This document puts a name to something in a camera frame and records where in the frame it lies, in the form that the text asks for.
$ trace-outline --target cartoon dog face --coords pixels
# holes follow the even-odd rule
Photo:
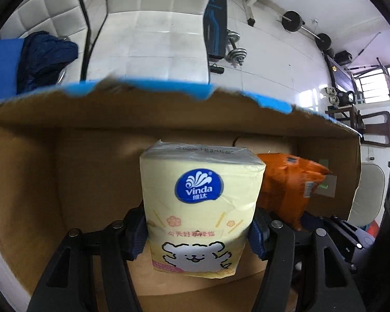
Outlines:
[[[231,252],[224,251],[225,245],[222,242],[213,242],[209,245],[203,244],[179,244],[173,245],[166,242],[162,249],[167,252],[163,256],[165,262],[182,269],[185,272],[218,272],[228,268],[231,263]]]

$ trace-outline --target silver dumbbell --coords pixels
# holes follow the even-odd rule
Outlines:
[[[240,39],[240,34],[236,33],[235,31],[231,31],[227,29],[227,40],[228,44],[232,45],[232,50],[230,50],[227,54],[227,58],[230,62],[233,62],[235,64],[243,65],[244,59],[247,56],[247,50],[244,48],[237,48],[236,42]]]

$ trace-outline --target dark blue clothing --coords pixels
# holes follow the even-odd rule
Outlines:
[[[17,69],[17,93],[54,85],[61,70],[78,58],[78,46],[46,31],[37,31],[24,39]]]

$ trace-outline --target vinda logo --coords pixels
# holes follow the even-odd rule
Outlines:
[[[215,200],[223,193],[221,177],[209,169],[194,169],[184,173],[176,182],[175,195],[185,203]]]

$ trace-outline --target orange bag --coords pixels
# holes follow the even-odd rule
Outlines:
[[[266,169],[257,205],[300,230],[300,218],[312,191],[330,171],[311,160],[284,153],[263,153],[258,157],[266,163]]]

